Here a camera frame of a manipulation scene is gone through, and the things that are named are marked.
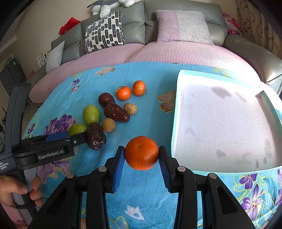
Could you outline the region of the person's left hand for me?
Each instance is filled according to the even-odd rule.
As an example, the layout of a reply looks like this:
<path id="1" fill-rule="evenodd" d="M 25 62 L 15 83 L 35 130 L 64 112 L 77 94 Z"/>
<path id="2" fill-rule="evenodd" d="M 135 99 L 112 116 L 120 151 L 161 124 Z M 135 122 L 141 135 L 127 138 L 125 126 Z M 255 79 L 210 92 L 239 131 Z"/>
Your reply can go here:
<path id="1" fill-rule="evenodd" d="M 39 207 L 44 204 L 42 193 L 40 191 L 41 184 L 42 182 L 40 177 L 36 175 L 35 179 L 32 181 L 32 191 L 30 192 L 30 198 Z M 14 177 L 1 176 L 1 202 L 3 204 L 15 207 L 13 193 L 24 195 L 28 192 L 28 187 Z"/>

